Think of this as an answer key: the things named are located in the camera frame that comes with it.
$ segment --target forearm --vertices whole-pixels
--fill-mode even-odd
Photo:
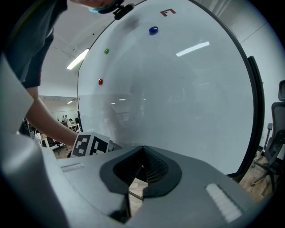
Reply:
[[[27,114],[29,122],[42,133],[67,145],[73,146],[77,134],[55,120],[40,98],[35,98]]]

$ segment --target blue face mask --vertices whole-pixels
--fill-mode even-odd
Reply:
[[[109,8],[112,7],[116,2],[117,2],[117,1],[113,1],[113,3],[112,3],[111,5],[108,5],[108,6],[105,7],[105,8],[97,8],[97,9],[91,9],[91,8],[89,8],[89,11],[91,11],[91,12],[99,12],[99,11],[104,10],[104,9],[109,9]]]

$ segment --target ceiling light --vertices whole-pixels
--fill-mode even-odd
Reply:
[[[182,56],[182,55],[185,55],[185,54],[187,54],[187,53],[189,53],[189,52],[192,52],[192,51],[195,51],[195,50],[197,50],[197,49],[206,47],[206,46],[208,46],[208,45],[210,45],[209,42],[201,43],[201,44],[195,45],[195,46],[193,46],[193,47],[187,48],[187,49],[185,49],[184,51],[178,52],[176,55],[177,55],[178,57],[180,57],[180,56]]]
[[[77,56],[67,67],[67,69],[72,69],[75,67],[80,61],[82,61],[86,54],[88,53],[89,48],[87,48],[84,52],[82,52],[79,56]]]

